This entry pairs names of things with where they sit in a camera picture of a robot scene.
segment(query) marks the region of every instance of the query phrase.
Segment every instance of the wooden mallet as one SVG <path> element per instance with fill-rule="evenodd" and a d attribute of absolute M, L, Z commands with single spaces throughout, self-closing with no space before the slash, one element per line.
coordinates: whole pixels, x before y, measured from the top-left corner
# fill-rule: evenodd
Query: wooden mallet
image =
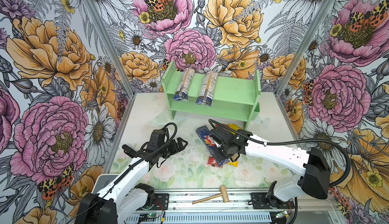
<path fill-rule="evenodd" d="M 224 203 L 230 202 L 230 199 L 228 198 L 226 186 L 221 185 L 221 186 L 220 186 L 220 192 L 221 192 L 221 194 L 212 195 L 212 196 L 207 197 L 207 198 L 203 198 L 203 199 L 199 199 L 199 200 L 193 201 L 193 202 L 192 202 L 192 205 L 194 205 L 194 204 L 196 204 L 196 203 L 200 203 L 200 202 L 206 201 L 206 200 L 209 200 L 209 199 L 213 199 L 213 198 L 216 198 L 216 197 L 220 197 L 220 196 L 223 197 L 223 202 L 224 202 Z"/>

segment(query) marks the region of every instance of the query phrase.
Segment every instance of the green shelf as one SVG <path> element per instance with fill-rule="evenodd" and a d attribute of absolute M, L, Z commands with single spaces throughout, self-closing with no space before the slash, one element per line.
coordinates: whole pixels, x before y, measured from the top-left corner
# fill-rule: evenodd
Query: green shelf
<path fill-rule="evenodd" d="M 193 76 L 188 90 L 188 101 L 173 101 L 182 73 L 182 71 L 176 71 L 175 63 L 172 61 L 161 81 L 172 118 L 177 111 L 189 112 L 243 121 L 244 129 L 246 129 L 247 122 L 258 115 L 260 111 L 258 101 L 261 95 L 259 71 L 256 71 L 254 80 L 219 76 L 211 107 L 196 105 L 197 95 L 205 77 L 199 73 Z"/>

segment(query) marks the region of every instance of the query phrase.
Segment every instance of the floral tablecloth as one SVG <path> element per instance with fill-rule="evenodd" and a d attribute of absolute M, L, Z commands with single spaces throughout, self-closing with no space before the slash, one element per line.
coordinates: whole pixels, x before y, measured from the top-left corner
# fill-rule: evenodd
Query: floral tablecloth
<path fill-rule="evenodd" d="M 291 140 L 292 136 L 274 96 L 271 94 L 264 97 L 261 105 L 263 113 L 250 123 L 248 130 L 268 140 Z M 139 150 L 140 146 L 149 140 L 153 129 L 159 129 L 171 121 L 166 112 L 167 103 L 162 93 L 137 95 L 111 173 L 123 171 L 131 161 L 131 158 L 123 153 L 121 146 L 127 144 Z M 237 167 L 228 164 L 222 168 L 208 166 L 209 152 L 195 132 L 195 129 L 202 125 L 211 128 L 208 118 L 209 116 L 205 115 L 177 112 L 173 120 L 178 126 L 177 137 L 187 140 L 188 146 L 184 151 L 168 158 L 160 168 L 154 166 L 140 182 L 156 189 L 219 188 L 221 184 L 227 188 L 268 188 L 271 182 L 292 175 L 282 166 L 246 155 L 241 155 Z M 241 121 L 213 119 L 243 127 Z"/>

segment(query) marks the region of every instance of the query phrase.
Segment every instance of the shelf board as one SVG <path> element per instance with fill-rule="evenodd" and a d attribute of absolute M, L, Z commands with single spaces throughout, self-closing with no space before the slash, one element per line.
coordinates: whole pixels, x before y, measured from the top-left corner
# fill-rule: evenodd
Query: shelf board
<path fill-rule="evenodd" d="M 197 96 L 189 97 L 188 101 L 172 101 L 170 109 L 173 111 L 190 112 L 226 119 L 236 119 L 245 122 L 249 119 L 249 105 L 222 100 L 212 100 L 212 105 L 209 107 L 207 105 L 196 105 L 196 99 Z"/>
<path fill-rule="evenodd" d="M 181 71 L 174 71 L 170 78 L 169 84 L 165 89 L 168 94 L 175 94 L 180 84 Z M 188 90 L 189 97 L 198 96 L 205 75 L 196 73 L 193 76 L 191 85 Z M 219 76 L 217 78 L 213 101 L 227 101 L 233 103 L 242 103 L 247 105 L 255 104 L 255 81 L 243 80 L 231 77 Z"/>

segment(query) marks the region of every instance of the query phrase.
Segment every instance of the floral wallpaper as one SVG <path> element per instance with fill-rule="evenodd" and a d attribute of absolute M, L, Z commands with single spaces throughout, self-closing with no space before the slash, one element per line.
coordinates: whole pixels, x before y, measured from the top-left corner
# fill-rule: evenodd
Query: floral wallpaper
<path fill-rule="evenodd" d="M 323 0 L 94 1 L 134 91 L 156 92 L 170 61 L 241 79 L 272 66 L 261 82 L 275 91 Z M 80 0 L 70 6 L 85 10 Z M 302 61 L 296 86 L 304 68 Z"/>
<path fill-rule="evenodd" d="M 3 223 L 74 217 L 128 104 L 95 27 L 73 1 L 0 0 Z"/>
<path fill-rule="evenodd" d="M 280 95 L 299 138 L 347 150 L 351 172 L 331 190 L 349 223 L 389 223 L 388 13 L 389 0 L 335 2 Z M 264 75 L 277 75 L 285 60 L 273 60 Z M 332 181 L 343 174 L 339 150 L 305 147 L 323 151 Z"/>

